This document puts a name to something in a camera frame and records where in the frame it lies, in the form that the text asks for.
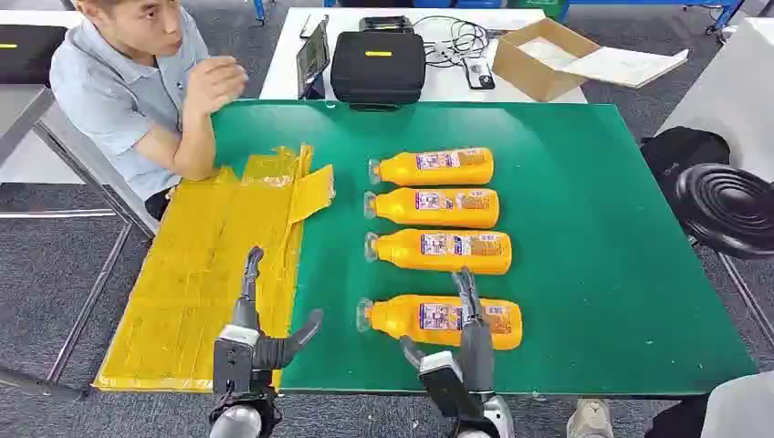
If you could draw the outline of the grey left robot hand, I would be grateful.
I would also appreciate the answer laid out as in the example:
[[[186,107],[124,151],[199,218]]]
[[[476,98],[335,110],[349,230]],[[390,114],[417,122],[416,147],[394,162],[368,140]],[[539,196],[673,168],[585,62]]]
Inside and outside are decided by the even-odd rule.
[[[321,308],[313,309],[302,328],[287,338],[267,336],[260,328],[256,307],[258,264],[263,256],[264,251],[258,246],[253,246],[247,253],[240,295],[232,312],[231,324],[257,332],[252,360],[255,370],[281,370],[319,331],[324,313]]]

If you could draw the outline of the person's right hand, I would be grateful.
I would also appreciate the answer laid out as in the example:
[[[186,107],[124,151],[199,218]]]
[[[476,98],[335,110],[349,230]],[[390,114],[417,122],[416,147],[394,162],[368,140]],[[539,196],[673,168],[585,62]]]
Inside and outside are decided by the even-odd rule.
[[[235,58],[209,57],[197,63],[188,74],[183,115],[208,116],[239,99],[248,76]]]

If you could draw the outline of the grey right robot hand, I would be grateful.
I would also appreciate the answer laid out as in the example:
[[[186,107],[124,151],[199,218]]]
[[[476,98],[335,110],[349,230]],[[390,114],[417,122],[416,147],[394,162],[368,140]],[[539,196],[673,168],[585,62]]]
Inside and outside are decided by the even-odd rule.
[[[472,272],[464,267],[452,274],[462,308],[462,333],[456,362],[422,371],[425,355],[406,335],[399,338],[404,357],[416,368],[420,381],[430,394],[490,393],[493,391],[494,349],[489,326],[484,318]]]

